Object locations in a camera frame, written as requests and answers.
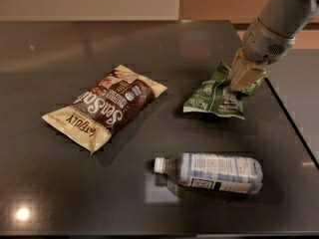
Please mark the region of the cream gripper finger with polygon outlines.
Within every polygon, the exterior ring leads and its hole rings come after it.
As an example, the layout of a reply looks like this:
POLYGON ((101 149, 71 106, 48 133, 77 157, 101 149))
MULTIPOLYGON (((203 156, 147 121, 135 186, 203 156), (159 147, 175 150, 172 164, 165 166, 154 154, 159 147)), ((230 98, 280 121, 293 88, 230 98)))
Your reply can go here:
POLYGON ((236 92, 245 90, 265 75, 265 67, 265 63, 253 63, 248 71, 248 79, 244 82, 230 81, 230 88, 236 92))
POLYGON ((253 62, 245 57, 242 49, 238 49, 232 61, 228 78, 231 81, 246 81, 248 79, 249 68, 252 64, 253 62))

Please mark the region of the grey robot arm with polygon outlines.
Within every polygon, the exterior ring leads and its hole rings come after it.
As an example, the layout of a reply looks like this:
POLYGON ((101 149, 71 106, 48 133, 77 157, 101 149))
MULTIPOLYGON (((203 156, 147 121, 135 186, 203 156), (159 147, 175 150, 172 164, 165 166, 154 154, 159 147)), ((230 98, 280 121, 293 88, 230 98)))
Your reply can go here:
POLYGON ((267 65, 282 60, 298 33, 319 14, 319 0, 269 0, 244 33, 228 79, 241 92, 266 75, 267 65))

